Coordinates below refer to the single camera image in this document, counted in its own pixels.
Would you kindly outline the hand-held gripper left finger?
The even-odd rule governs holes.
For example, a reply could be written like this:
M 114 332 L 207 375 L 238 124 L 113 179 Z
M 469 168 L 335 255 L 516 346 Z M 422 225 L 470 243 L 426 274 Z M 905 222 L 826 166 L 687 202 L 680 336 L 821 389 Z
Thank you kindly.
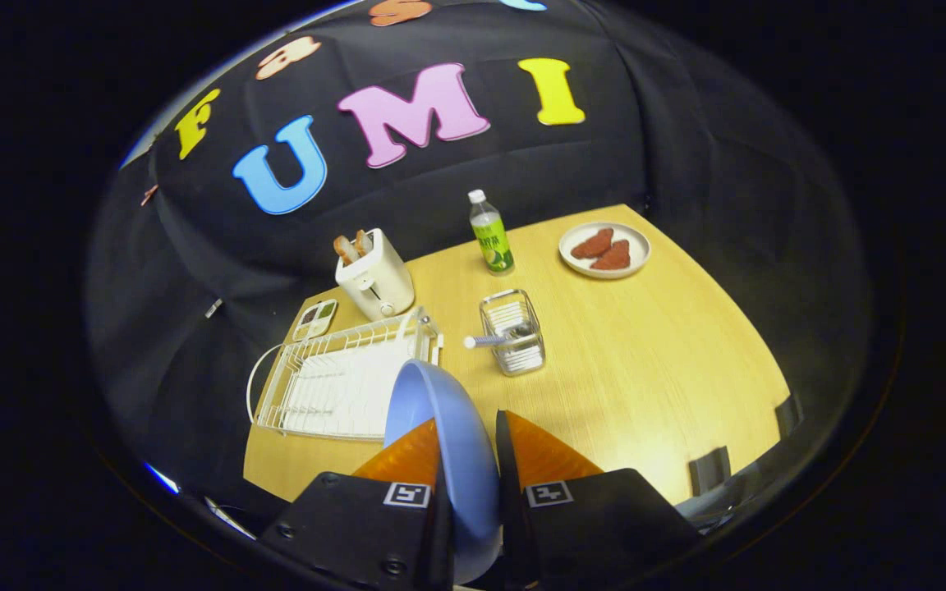
M 435 419 L 356 469 L 311 480 L 258 537 L 301 590 L 449 590 L 452 506 Z

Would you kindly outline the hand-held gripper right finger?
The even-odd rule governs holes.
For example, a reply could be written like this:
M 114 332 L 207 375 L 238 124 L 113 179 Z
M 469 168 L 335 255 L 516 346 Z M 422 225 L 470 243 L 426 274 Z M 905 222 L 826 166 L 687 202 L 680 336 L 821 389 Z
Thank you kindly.
M 496 418 L 507 590 L 664 590 L 702 536 L 639 472 L 605 471 L 509 410 Z

